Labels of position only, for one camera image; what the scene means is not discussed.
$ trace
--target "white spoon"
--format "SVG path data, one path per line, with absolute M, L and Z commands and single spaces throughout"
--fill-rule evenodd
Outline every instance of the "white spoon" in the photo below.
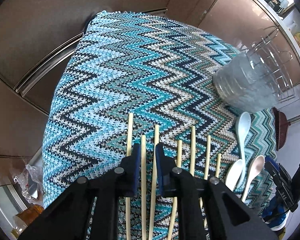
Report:
M 242 173 L 238 182 L 238 187 L 241 186 L 244 176 L 246 175 L 246 159 L 244 155 L 244 140 L 246 139 L 249 129 L 251 126 L 251 117 L 248 112 L 243 112 L 237 119 L 235 123 L 235 132 L 237 134 L 239 150 L 240 150 L 240 157 L 243 161 L 243 168 Z
M 237 160 L 234 164 L 231 165 L 227 175 L 226 175 L 226 186 L 233 191 L 235 185 L 237 184 L 240 175 L 242 173 L 243 161 L 242 159 Z
M 251 162 L 250 167 L 249 167 L 246 187 L 244 188 L 244 192 L 241 197 L 242 202 L 245 202 L 251 182 L 253 181 L 253 179 L 256 176 L 258 176 L 260 174 L 264 165 L 265 165 L 265 158 L 262 155 L 255 157 L 253 159 L 253 161 Z

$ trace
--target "dish rack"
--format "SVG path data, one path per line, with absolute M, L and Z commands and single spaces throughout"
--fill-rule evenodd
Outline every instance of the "dish rack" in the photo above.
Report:
M 273 90 L 273 94 L 277 95 L 278 101 L 285 102 L 295 97 L 294 87 L 286 68 L 286 63 L 292 60 L 292 54 L 289 51 L 279 51 L 273 40 L 278 35 L 279 29 L 271 26 L 264 29 L 266 33 L 271 30 L 268 35 L 261 37 L 261 41 L 253 43 L 250 49 L 246 49 L 249 58 L 258 59 L 251 65 L 252 68 L 263 65 L 265 72 L 262 78 L 269 80 L 267 85 Z

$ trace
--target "zigzag pattern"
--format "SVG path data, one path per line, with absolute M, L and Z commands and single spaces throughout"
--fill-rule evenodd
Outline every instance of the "zigzag pattern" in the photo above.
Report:
M 222 153 L 220 177 L 238 159 L 234 133 L 236 109 L 216 94 L 212 74 L 236 50 L 197 28 L 166 18 L 134 13 L 102 12 L 90 22 L 57 85 L 44 135 L 44 206 L 47 207 L 79 176 L 96 178 L 125 156 L 128 113 L 134 113 L 134 142 L 147 136 L 147 189 L 151 188 L 153 130 L 160 125 L 165 153 L 176 157 L 184 142 L 188 169 L 190 126 L 196 126 L 195 176 L 203 177 L 206 137 L 212 136 L 210 173 Z M 273 115 L 252 117 L 246 159 L 274 152 Z M 272 181 L 264 172 L 251 186 L 247 204 L 262 208 Z M 243 188 L 236 191 L 241 194 Z M 150 209 L 150 192 L 148 213 Z M 165 239 L 172 200 L 157 192 L 154 239 Z M 131 199 L 131 233 L 141 238 L 140 192 Z M 119 239 L 125 239 L 124 199 L 119 205 Z M 174 235 L 177 237 L 178 223 Z

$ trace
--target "bottle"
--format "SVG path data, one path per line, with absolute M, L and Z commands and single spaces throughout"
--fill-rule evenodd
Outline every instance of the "bottle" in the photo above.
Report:
M 296 40 L 296 42 L 298 43 L 298 45 L 300 47 L 300 32 L 298 32 L 294 35 L 294 39 Z
M 15 238 L 18 238 L 20 234 L 42 213 L 44 208 L 40 205 L 33 205 L 21 213 L 14 215 L 13 220 L 15 228 L 11 233 Z
M 296 33 L 296 29 L 298 28 L 295 21 L 292 22 L 292 24 L 288 25 L 288 30 L 293 34 Z

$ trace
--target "chopstick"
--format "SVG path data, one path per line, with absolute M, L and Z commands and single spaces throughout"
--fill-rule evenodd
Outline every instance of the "chopstick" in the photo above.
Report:
M 127 156 L 131 155 L 132 127 L 133 127 L 133 113 L 129 113 L 128 133 L 127 133 L 127 152 L 126 152 Z M 129 197 L 126 197 L 126 234 L 127 234 L 127 240 L 131 240 L 130 198 Z
M 218 157 L 217 157 L 217 166 L 216 166 L 216 174 L 215 174 L 215 176 L 216 176 L 217 178 L 219 178 L 220 165 L 221 165 L 221 153 L 218 153 Z
M 195 126 L 191 126 L 190 167 L 189 172 L 194 176 L 195 166 Z
M 150 201 L 150 221 L 149 221 L 149 236 L 148 240 L 152 240 L 154 230 L 154 212 L 155 212 L 155 197 L 157 189 L 157 166 L 155 160 L 155 147 L 159 143 L 159 125 L 154 126 L 154 149 L 153 149 L 153 165 L 152 165 L 152 184 L 151 184 L 151 201 Z
M 146 229 L 146 136 L 141 136 L 141 232 L 142 240 L 147 239 Z
M 210 165 L 210 149 L 211 149 L 211 136 L 207 136 L 207 149 L 206 149 L 206 163 L 204 166 L 204 176 L 203 179 L 207 180 L 209 175 L 209 165 Z M 200 198 L 200 207 L 202 209 L 203 201 L 202 198 Z M 203 221 L 204 227 L 207 227 L 207 219 L 205 218 Z
M 177 167 L 181 168 L 181 162 L 182 162 L 182 141 L 178 140 Z M 174 222 L 176 220 L 177 205 L 178 205 L 178 199 L 177 199 L 177 197 L 174 197 L 173 202 L 172 202 L 171 219 L 170 219 L 170 224 L 169 224 L 167 240 L 171 240 L 171 238 L 172 238 Z

